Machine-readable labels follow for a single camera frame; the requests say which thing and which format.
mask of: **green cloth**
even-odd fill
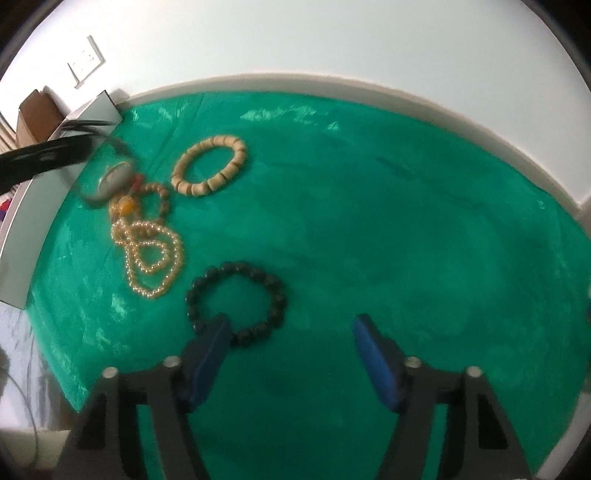
[[[214,479],[372,478],[396,416],[380,405],[351,333],[367,312],[407,354],[479,365],[532,468],[564,432],[586,372],[591,244],[545,192],[457,136],[367,106],[275,93],[207,93],[124,112],[117,136],[148,181],[167,182],[194,143],[233,134],[249,149],[227,188],[171,195],[167,224],[186,266],[157,300],[134,295],[106,209],[65,199],[46,239],[28,311],[67,399],[81,408],[101,370],[151,367],[191,338],[184,294],[209,265],[245,260],[279,276],[289,307],[271,339],[230,352],[191,417]],[[205,179],[230,157],[207,153]],[[91,189],[116,162],[102,147]],[[146,217],[154,216],[155,200]],[[204,301],[236,328],[262,318],[266,292],[236,278]],[[434,477],[445,407],[425,478]],[[141,409],[143,425],[149,423]],[[154,439],[146,457],[158,478]]]

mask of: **black cable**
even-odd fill
[[[35,436],[35,455],[33,455],[33,460],[31,460],[31,463],[29,463],[29,465],[27,465],[26,468],[33,468],[39,460],[39,433],[37,431],[37,425],[35,425],[35,417],[33,416],[33,409],[31,408],[31,403],[28,401],[25,392],[22,391],[22,388],[18,385],[17,381],[14,380],[11,374],[8,373],[8,370],[6,370],[4,367],[0,367],[0,370],[2,370],[6,374],[7,378],[14,384],[14,386],[21,393],[22,399],[25,401],[25,406],[27,407],[29,416],[31,417],[31,422],[33,424],[33,434]]]

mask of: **wooden bead bracelet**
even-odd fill
[[[266,321],[259,322],[251,328],[245,328],[232,333],[230,345],[233,347],[247,347],[256,340],[269,337],[273,328],[283,325],[287,299],[283,293],[281,280],[275,275],[267,274],[260,268],[253,267],[245,262],[224,262],[220,268],[209,267],[202,277],[193,280],[191,288],[187,292],[187,317],[193,326],[193,331],[201,335],[207,329],[207,322],[201,318],[197,302],[202,293],[212,284],[229,277],[230,275],[242,275],[256,283],[261,283],[271,296],[271,308]]]
[[[183,179],[187,166],[201,153],[215,147],[228,147],[234,151],[234,156],[228,164],[218,173],[206,181],[200,183],[189,183]],[[229,180],[234,178],[246,161],[246,145],[238,137],[233,135],[215,135],[206,138],[189,148],[173,168],[170,183],[181,195],[201,197],[215,192],[223,187]]]

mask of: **wall socket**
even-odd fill
[[[105,59],[90,35],[73,47],[68,67],[76,81],[76,88],[79,88],[91,73],[104,64]]]

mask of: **blue gripper pad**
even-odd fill
[[[192,410],[207,400],[220,367],[230,348],[232,327],[224,314],[216,315],[206,331],[191,340],[183,351],[185,395]]]
[[[384,406],[397,411],[404,400],[404,353],[398,344],[383,337],[367,314],[353,322],[357,353],[378,398]]]

